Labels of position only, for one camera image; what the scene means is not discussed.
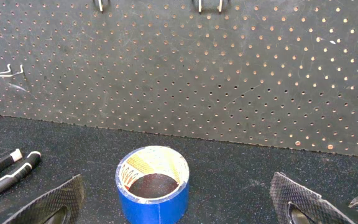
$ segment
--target tape roll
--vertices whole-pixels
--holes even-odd
[[[116,185],[127,220],[131,223],[179,221],[187,208],[189,173],[185,158],[169,147],[142,147],[125,156],[116,170]],[[157,198],[140,197],[130,192],[137,180],[152,174],[166,175],[178,186]]]

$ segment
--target gray pegboard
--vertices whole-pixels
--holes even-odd
[[[358,155],[358,1],[0,1],[0,114]]]

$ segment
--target pliers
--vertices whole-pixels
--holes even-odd
[[[41,153],[38,151],[30,152],[30,154],[22,161],[12,172],[0,178],[0,193],[4,190],[12,187],[18,181],[23,179],[36,165],[40,162]],[[14,152],[0,158],[0,173],[15,163],[16,161],[22,159],[22,153],[19,149],[16,149]]]

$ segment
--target black mat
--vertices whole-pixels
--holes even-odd
[[[0,212],[82,174],[79,223],[123,223],[116,166],[133,149],[150,145],[169,146],[189,164],[190,198],[180,223],[277,223],[269,195],[275,171],[337,203],[358,196],[358,157],[0,117],[0,157],[15,148],[42,153],[40,165],[0,195]]]

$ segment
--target black countertop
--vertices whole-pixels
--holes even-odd
[[[269,195],[276,171],[336,203],[358,196],[358,157],[0,116],[0,157],[15,148],[42,153],[36,169],[0,194],[0,212],[82,174],[86,197],[78,223],[124,223],[116,166],[127,153],[150,145],[169,146],[189,164],[188,210],[180,223],[277,223]]]

